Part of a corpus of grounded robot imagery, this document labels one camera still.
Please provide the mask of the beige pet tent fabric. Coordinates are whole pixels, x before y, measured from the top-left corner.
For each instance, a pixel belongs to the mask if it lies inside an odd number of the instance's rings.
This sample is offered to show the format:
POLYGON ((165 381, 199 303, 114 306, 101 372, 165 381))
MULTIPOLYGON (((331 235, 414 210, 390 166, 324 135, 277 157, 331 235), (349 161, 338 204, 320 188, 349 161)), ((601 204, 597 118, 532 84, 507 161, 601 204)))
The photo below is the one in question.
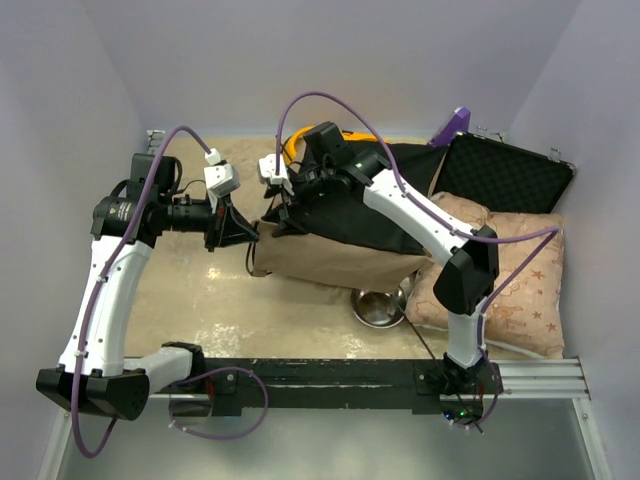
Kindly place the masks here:
POLYGON ((257 221, 258 243, 247 269, 328 286, 392 290, 433 262, 423 247, 394 222, 344 192, 329 193, 288 213, 298 230, 279 224, 276 197, 257 221))

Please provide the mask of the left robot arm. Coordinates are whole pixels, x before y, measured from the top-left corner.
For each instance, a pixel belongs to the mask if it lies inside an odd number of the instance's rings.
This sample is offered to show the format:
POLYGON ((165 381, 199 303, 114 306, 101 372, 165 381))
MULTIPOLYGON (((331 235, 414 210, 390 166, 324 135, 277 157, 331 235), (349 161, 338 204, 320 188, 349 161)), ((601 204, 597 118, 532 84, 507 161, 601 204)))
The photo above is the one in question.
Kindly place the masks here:
POLYGON ((157 239, 166 231, 201 233, 208 251, 257 239, 231 194, 235 168, 217 150, 206 154, 206 196, 194 199, 179 182, 181 162, 160 161, 147 200, 144 182, 153 157, 136 154, 119 182, 92 214, 91 268, 72 335, 52 368, 39 371, 36 389, 58 406, 88 415, 135 420, 148 397, 175 383, 185 392, 207 380, 201 348, 168 342, 142 359, 125 360, 124 346, 135 293, 157 239))

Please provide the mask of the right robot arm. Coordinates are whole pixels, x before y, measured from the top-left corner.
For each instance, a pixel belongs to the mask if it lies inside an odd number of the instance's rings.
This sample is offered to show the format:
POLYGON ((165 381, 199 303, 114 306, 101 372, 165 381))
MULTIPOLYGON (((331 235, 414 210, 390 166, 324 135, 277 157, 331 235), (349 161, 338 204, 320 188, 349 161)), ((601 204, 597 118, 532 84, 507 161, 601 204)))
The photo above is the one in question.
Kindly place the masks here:
POLYGON ((293 173, 273 153, 258 162, 260 181, 287 201, 348 193, 432 255, 441 267, 433 292, 448 313, 445 379, 452 390, 469 392, 480 382, 486 362, 481 310, 499 273, 496 232, 488 226, 474 229, 448 216, 400 175, 389 149, 355 152, 331 122, 312 128, 305 140, 316 161, 312 168, 293 173))

